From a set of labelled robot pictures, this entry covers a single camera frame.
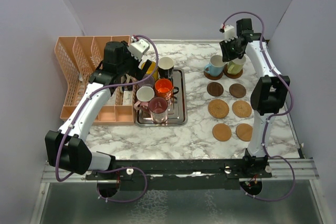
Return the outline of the light wood round coaster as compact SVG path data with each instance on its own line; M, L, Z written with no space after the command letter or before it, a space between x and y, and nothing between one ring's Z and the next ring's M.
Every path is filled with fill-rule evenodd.
M212 134L218 141L225 142L231 138L232 131L227 124L218 123L213 127Z

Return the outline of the light wood grooved coaster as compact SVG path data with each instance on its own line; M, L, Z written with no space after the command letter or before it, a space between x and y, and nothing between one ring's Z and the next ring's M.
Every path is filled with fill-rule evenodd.
M253 127L246 123L239 124L236 127L237 137L244 142L249 142L251 140L252 132Z

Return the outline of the dark walnut coaster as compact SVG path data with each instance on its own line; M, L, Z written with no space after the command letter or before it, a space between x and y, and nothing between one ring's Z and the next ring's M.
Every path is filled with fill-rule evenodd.
M210 82L207 85L207 92L214 97L219 97L223 94L224 88L218 82Z
M229 87L229 92L233 97L243 98L246 95L246 88L239 83L234 83Z

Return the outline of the pale yellow mug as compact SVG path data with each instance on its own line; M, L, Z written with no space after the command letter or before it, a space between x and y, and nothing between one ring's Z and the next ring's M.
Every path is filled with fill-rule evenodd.
M240 71L243 69L245 62L246 62L245 55L243 55L241 58L231 60L227 65L227 73L232 75L240 73Z

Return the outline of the light blue mug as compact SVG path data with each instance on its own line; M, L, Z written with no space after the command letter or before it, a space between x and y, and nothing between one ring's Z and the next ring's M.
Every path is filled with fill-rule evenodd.
M212 77L219 76L224 69L226 62L223 62L222 56L214 55L210 58L209 64L204 67L204 72Z

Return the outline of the woven rattan coaster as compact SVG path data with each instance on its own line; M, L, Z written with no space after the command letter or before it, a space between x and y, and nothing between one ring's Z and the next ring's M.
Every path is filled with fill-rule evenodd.
M248 102L239 100L233 103L232 111L239 118L248 118L252 113L252 108Z
M208 112L213 117L222 119L228 115L229 106L225 101L221 99L215 99L208 104Z

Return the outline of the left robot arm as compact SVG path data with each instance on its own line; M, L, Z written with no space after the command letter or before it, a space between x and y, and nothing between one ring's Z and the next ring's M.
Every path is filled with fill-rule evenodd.
M135 38L130 45L125 41L106 43L103 60L91 74L79 104L57 131L48 131L45 136L49 165L79 175L97 170L104 179L115 175L115 158L90 151L85 141L102 107L124 85L122 78L129 75L140 81L144 77L151 62L146 61L142 69L139 64L149 48L149 40L144 38Z

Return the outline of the brown ringed wooden coaster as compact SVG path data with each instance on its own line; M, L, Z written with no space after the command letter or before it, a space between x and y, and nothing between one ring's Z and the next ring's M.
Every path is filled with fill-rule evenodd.
M206 78L208 78L208 79L210 79L210 80L219 80L219 79L221 79L222 78L222 76L223 76L223 71L218 75L218 76L211 76L209 73L207 73L206 71L203 71L203 73L204 73L204 76L206 77Z

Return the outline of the dark walnut front coaster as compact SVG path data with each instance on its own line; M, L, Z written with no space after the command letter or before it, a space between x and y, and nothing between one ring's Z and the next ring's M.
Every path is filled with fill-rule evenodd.
M234 83L229 87L229 92L233 97L243 98L246 95L246 88L239 83Z

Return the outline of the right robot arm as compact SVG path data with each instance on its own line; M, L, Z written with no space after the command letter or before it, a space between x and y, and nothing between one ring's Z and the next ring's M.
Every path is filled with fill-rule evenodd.
M247 56L253 64L258 82L250 96L254 125L250 143L241 162L233 167L236 175L254 177L263 174L268 164L267 145L276 114L283 108L290 79L275 67L261 33L253 30L251 19L237 21L236 26L222 25L224 40L219 43L224 62Z

